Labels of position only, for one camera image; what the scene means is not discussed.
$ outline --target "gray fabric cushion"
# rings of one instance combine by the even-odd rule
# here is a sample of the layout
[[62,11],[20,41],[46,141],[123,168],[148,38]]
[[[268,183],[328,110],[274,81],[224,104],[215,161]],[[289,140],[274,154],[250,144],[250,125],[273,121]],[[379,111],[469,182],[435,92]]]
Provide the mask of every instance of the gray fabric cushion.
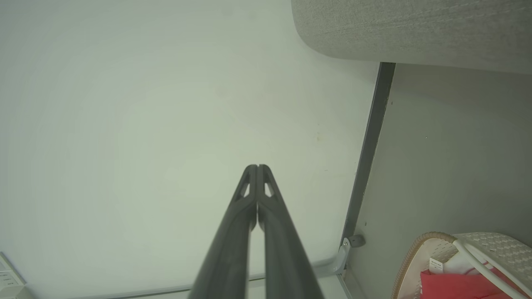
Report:
[[328,56],[532,73],[531,0],[292,0]]

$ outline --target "basket handle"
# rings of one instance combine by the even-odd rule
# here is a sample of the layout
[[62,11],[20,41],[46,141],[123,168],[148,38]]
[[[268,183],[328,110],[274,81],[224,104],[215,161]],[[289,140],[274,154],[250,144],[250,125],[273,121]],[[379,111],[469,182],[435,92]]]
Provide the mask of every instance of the basket handle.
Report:
[[502,279],[500,279],[497,275],[495,275],[493,272],[491,272],[486,266],[484,266],[477,258],[471,254],[471,251],[474,251],[476,254],[482,256],[483,259],[488,261],[490,264],[492,264],[494,267],[498,268],[501,272],[503,272],[512,282],[514,282],[516,285],[518,285],[525,293],[529,294],[531,293],[530,290],[514,275],[507,272],[503,267],[501,267],[498,263],[494,262],[489,256],[487,256],[484,252],[480,251],[473,245],[465,242],[464,240],[456,239],[453,242],[453,245],[456,246],[458,251],[463,253],[465,255],[465,259],[468,260],[468,262],[475,267],[475,269],[478,270],[484,277],[486,277],[492,284],[494,284],[496,287],[501,289],[503,292],[505,292],[508,296],[512,297],[512,299],[528,299],[526,296],[521,294],[516,289],[509,286],[507,283],[505,283]]

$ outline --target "white woven basket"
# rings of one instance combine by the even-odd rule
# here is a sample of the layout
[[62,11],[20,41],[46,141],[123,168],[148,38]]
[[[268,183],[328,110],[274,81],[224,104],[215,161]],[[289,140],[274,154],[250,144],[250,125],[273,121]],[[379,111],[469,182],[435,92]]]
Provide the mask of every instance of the white woven basket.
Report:
[[458,251],[463,253],[489,281],[513,299],[526,299],[488,270],[472,254],[482,256],[532,297],[532,248],[506,235],[495,232],[472,232],[448,235],[428,232],[416,239],[395,279],[392,299],[419,299],[420,272],[427,270],[429,258],[447,262]]

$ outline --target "white label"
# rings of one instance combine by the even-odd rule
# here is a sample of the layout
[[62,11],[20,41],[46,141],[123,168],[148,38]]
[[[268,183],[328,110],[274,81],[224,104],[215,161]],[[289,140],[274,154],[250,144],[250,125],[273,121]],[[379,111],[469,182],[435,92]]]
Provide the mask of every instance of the white label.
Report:
[[442,274],[443,273],[443,263],[436,261],[433,258],[429,259],[429,271],[433,274]]

